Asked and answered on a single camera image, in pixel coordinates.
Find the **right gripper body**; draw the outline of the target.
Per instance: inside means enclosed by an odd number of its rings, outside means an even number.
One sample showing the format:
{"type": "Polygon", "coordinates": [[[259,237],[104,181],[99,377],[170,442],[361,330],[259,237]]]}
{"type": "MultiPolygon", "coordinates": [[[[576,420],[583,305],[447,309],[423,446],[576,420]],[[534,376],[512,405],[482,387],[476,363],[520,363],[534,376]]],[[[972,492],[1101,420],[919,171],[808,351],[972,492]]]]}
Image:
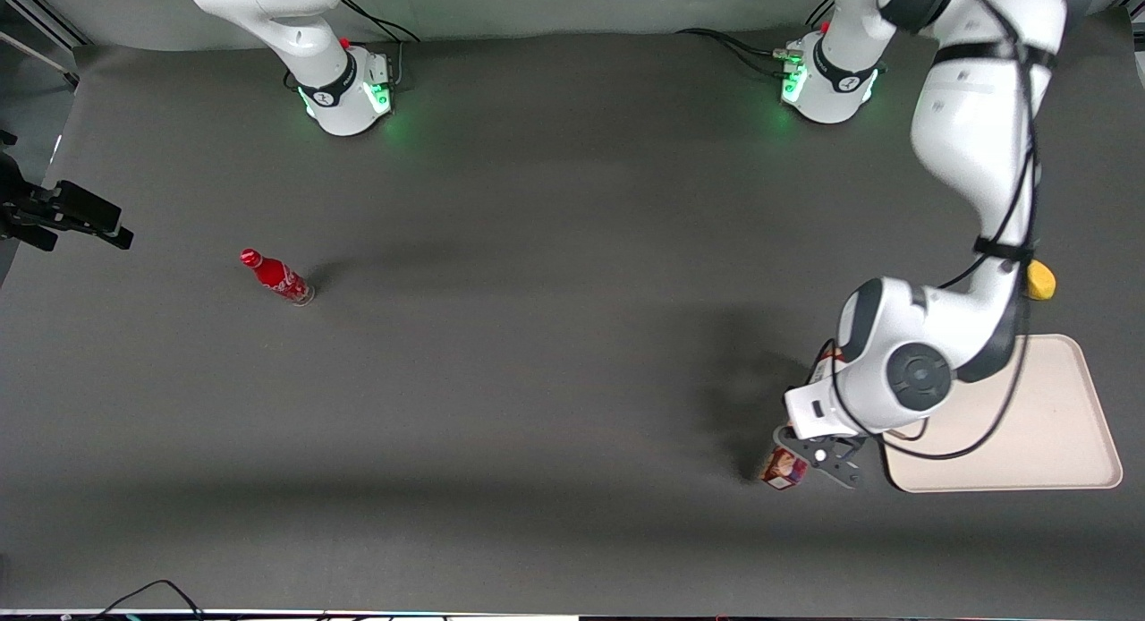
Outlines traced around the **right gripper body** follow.
{"type": "Polygon", "coordinates": [[[35,233],[39,226],[29,218],[37,212],[38,186],[29,183],[11,156],[1,152],[1,231],[35,233]]]}

